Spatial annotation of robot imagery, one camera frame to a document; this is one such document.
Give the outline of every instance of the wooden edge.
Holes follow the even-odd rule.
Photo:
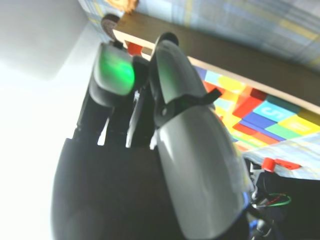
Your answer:
[[[133,21],[135,20],[135,18],[139,18],[140,16],[139,15],[141,15],[141,14],[136,14],[135,13],[135,15],[137,15],[137,16],[134,16],[134,18],[132,19]],[[144,48],[142,49],[142,56],[144,57],[144,58],[146,58],[146,59],[150,59],[151,58],[151,56],[150,56],[150,54],[151,54],[151,52],[152,52],[152,49],[154,48],[154,46],[155,46],[155,43],[154,42],[151,42],[151,41],[148,41],[148,40],[145,40],[145,39],[143,39],[144,38],[144,34],[146,34],[146,33],[144,33],[144,32],[139,32],[139,31],[136,31],[136,32],[134,32],[135,30],[132,28],[132,26],[131,25],[128,25],[128,19],[130,19],[132,16],[127,16],[127,15],[125,15],[124,16],[125,17],[125,21],[124,21],[124,24],[120,24],[120,27],[116,27],[114,30],[113,30],[113,32],[114,32],[114,35],[116,36],[116,38],[119,40],[119,41],[121,41],[121,42],[125,42],[125,41],[128,41],[128,42],[132,42],[132,43],[135,43],[135,44],[138,44],[138,45],[140,45],[140,46],[143,46]],[[155,18],[152,18],[152,17],[148,17],[148,16],[144,16],[143,15],[143,19],[145,19],[145,18],[148,18],[148,19],[152,19],[152,22],[153,23],[157,23],[157,22],[160,22],[160,24],[159,24],[159,26],[160,26],[160,28],[162,27],[163,28],[163,26],[165,26],[165,28],[173,28],[173,29],[175,29],[175,28],[179,28],[177,31],[180,31],[180,35],[181,35],[181,27],[180,26],[176,26],[176,25],[174,25],[174,24],[172,24],[172,23],[167,23],[167,22],[163,22],[163,21],[161,21],[161,20],[158,20],[158,19],[155,19]],[[127,32],[127,29],[126,28],[130,28],[130,30],[128,30],[128,32],[130,32],[130,33],[132,33],[132,32],[134,32],[135,33],[135,36],[134,35],[132,35],[132,34],[129,34],[129,33],[126,33]],[[194,39],[194,41],[195,42],[201,42],[200,41],[200,39],[201,39],[201,37],[203,36],[203,34],[202,33],[198,33],[198,32],[195,32],[195,31],[193,31],[194,33],[194,38],[197,38],[198,37],[198,35],[199,35],[199,39]],[[210,38],[212,38],[212,39],[214,39],[214,43],[215,44],[219,44],[219,42],[218,41],[216,41],[216,39],[214,38],[214,37],[211,37],[210,36]],[[239,53],[242,53],[243,54],[243,61],[247,61],[248,60],[248,57],[250,57],[250,56],[253,56],[254,57],[254,60],[256,60],[255,58],[257,58],[257,56],[259,57],[259,59],[258,59],[258,62],[260,61],[260,62],[264,62],[264,61],[270,61],[270,59],[275,59],[274,60],[274,62],[271,62],[271,63],[269,63],[268,64],[268,62],[266,62],[266,64],[268,64],[268,67],[274,67],[273,68],[273,70],[279,70],[279,69],[282,69],[283,67],[286,67],[286,65],[290,65],[289,63],[285,63],[284,61],[281,61],[281,60],[279,60],[279,59],[276,59],[276,58],[272,58],[272,57],[270,57],[270,56],[268,56],[268,55],[266,55],[265,56],[265,59],[264,59],[264,57],[262,56],[263,54],[261,54],[261,53],[253,53],[253,50],[248,50],[247,52],[246,52],[246,50],[245,50],[245,48],[243,48],[243,47],[241,47],[241,46],[239,46],[239,49],[237,49],[237,46],[235,47],[235,44],[234,43],[231,43],[230,44],[230,46],[231,46],[231,48],[234,48],[234,49],[236,49],[236,50],[239,50],[238,52]],[[223,45],[223,44],[221,44],[220,46],[219,46],[219,48],[221,49],[221,48],[224,48],[224,47],[226,47],[225,45]],[[202,60],[200,60],[200,57],[198,57],[198,59],[196,59],[196,58],[194,58],[194,57],[192,57],[192,56],[188,56],[188,58],[189,58],[189,60],[190,60],[190,62],[193,64],[193,65],[195,65],[195,66],[198,66],[198,67],[200,67],[200,68],[203,68],[203,69],[206,69],[206,70],[209,70],[209,71],[213,71],[213,72],[215,72],[215,73],[218,73],[218,74],[221,74],[221,75],[224,75],[224,76],[226,76],[226,77],[229,77],[229,78],[232,78],[232,79],[235,79],[235,80],[238,80],[238,81],[240,81],[240,82],[243,82],[243,83],[245,83],[245,84],[248,84],[249,86],[251,86],[251,87],[253,87],[253,88],[256,88],[256,89],[258,89],[258,90],[261,90],[261,91],[263,91],[263,92],[266,92],[267,94],[271,94],[271,95],[274,95],[274,96],[276,96],[276,97],[278,97],[278,98],[281,98],[281,99],[284,99],[284,100],[286,100],[286,101],[288,101],[288,102],[291,102],[291,103],[293,103],[293,104],[296,104],[296,105],[298,105],[298,106],[301,106],[301,107],[303,107],[303,108],[305,108],[305,109],[307,109],[307,110],[309,110],[309,111],[312,111],[312,112],[314,112],[314,113],[317,113],[317,114],[320,114],[320,106],[318,106],[318,105],[316,105],[316,104],[314,104],[314,103],[312,103],[312,102],[309,102],[309,101],[307,101],[307,100],[305,100],[305,99],[301,99],[300,97],[297,97],[297,96],[294,96],[294,95],[292,95],[292,94],[290,94],[290,93],[288,93],[288,92],[285,92],[285,91],[283,91],[283,90],[279,90],[279,89],[276,89],[275,87],[272,87],[272,86],[270,86],[270,85],[267,85],[267,84],[264,84],[263,82],[261,82],[261,81],[256,81],[256,80],[253,80],[253,79],[250,79],[250,78],[248,78],[248,77],[245,77],[245,76],[243,76],[243,75],[240,75],[240,74],[237,74],[237,73],[235,73],[234,71],[232,71],[232,70],[230,70],[230,69],[227,69],[227,67],[225,67],[225,68],[222,68],[222,67],[219,67],[219,66],[216,66],[216,65],[213,65],[213,64],[210,64],[210,63],[208,63],[208,62],[205,62],[205,61],[202,61]],[[290,66],[290,67],[288,67],[288,70],[287,70],[287,72],[291,72],[292,71],[292,69],[294,69],[292,66]],[[318,87],[318,85],[320,85],[320,76],[319,76],[319,78],[318,78],[318,76],[314,73],[314,72],[312,72],[311,70],[305,70],[305,69],[303,69],[303,70],[301,70],[301,71],[298,71],[297,72],[297,74],[299,74],[299,75],[303,75],[304,73],[306,73],[305,75],[307,76],[306,78],[303,78],[302,76],[299,76],[299,78],[296,78],[296,80],[295,80],[295,83],[299,83],[300,85],[307,85],[307,90],[308,89],[310,89],[311,91],[312,91],[312,96],[311,96],[311,99],[314,99],[314,101],[315,102],[319,102],[319,99],[320,99],[320,93],[319,94],[317,94],[317,95],[315,95],[314,94],[314,92],[315,92],[315,90],[313,89],[313,84],[316,84],[315,86],[314,86],[314,88],[317,88]],[[305,92],[306,91],[306,87],[304,87],[304,89],[303,89],[303,95],[304,96],[308,96],[308,93],[307,92]]]

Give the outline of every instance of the orange plush object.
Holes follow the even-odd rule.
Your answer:
[[[138,0],[105,0],[112,7],[119,9],[120,11],[125,11],[126,13],[131,13],[136,9],[138,5]]]

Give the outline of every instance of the wooden board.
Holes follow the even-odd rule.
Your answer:
[[[146,58],[158,36],[172,32],[193,65],[320,114],[320,74],[301,65],[137,12],[125,14],[113,31],[121,42],[146,47],[143,49]]]

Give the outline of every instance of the blue plaid cloth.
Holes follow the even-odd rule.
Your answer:
[[[121,17],[104,0],[79,0],[104,41],[100,21]],[[318,0],[139,0],[137,12],[278,56],[320,71]]]

